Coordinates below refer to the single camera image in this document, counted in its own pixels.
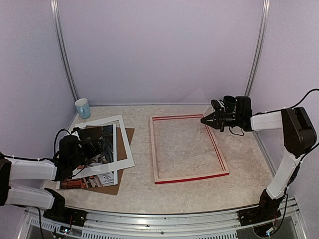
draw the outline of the light blue cup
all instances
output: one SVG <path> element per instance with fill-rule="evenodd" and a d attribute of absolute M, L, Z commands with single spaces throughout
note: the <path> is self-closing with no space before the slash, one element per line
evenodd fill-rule
<path fill-rule="evenodd" d="M 78 99 L 75 102 L 76 110 L 82 119 L 87 119 L 91 116 L 90 106 L 86 98 Z"/>

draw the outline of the white picture mat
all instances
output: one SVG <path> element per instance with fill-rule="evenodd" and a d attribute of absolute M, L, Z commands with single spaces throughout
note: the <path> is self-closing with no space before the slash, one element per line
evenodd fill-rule
<path fill-rule="evenodd" d="M 99 165 L 95 167 L 85 168 L 83 169 L 81 173 L 73 177 L 73 179 L 84 178 L 84 177 L 93 176 L 93 175 L 106 173 L 106 172 L 112 172 L 112 171 L 115 172 L 120 169 L 130 168 L 135 166 L 122 115 L 112 116 L 112 117 L 108 117 L 104 119 L 97 119 L 97 120 L 93 120 L 93 121 L 89 121 L 85 123 L 79 123 L 79 124 L 76 124 L 75 127 L 79 127 L 82 129 L 88 125 L 89 126 L 99 126 L 102 124 L 107 125 L 115 121 L 118 121 L 120 125 L 120 130 L 121 130 L 121 134 L 123 138 L 123 143 L 124 143 L 127 159 L 123 159 L 120 161 L 107 163 L 107 164 L 103 164 L 103 165 Z M 73 171 L 73 174 L 77 174 L 79 171 L 80 169 L 75 169 Z"/>
<path fill-rule="evenodd" d="M 117 156 L 117 141 L 116 141 L 116 123 L 113 124 L 113 162 L 117 162 L 118 156 Z M 79 138 L 79 134 L 77 131 L 75 131 L 72 135 L 75 135 Z M 118 184 L 118 171 L 114 170 L 113 172 L 113 176 L 114 176 L 114 184 L 113 185 L 117 185 Z M 60 189 L 60 182 L 56 183 L 56 189 Z"/>

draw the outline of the camera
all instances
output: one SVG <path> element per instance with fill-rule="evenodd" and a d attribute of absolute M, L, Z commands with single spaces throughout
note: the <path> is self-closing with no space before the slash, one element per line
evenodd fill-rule
<path fill-rule="evenodd" d="M 214 129 L 224 132 L 225 127 L 241 127 L 244 131 L 252 131 L 250 118 L 253 114 L 251 100 L 247 96 L 225 96 L 224 100 L 212 100 L 215 112 L 203 117 L 200 121 Z"/>

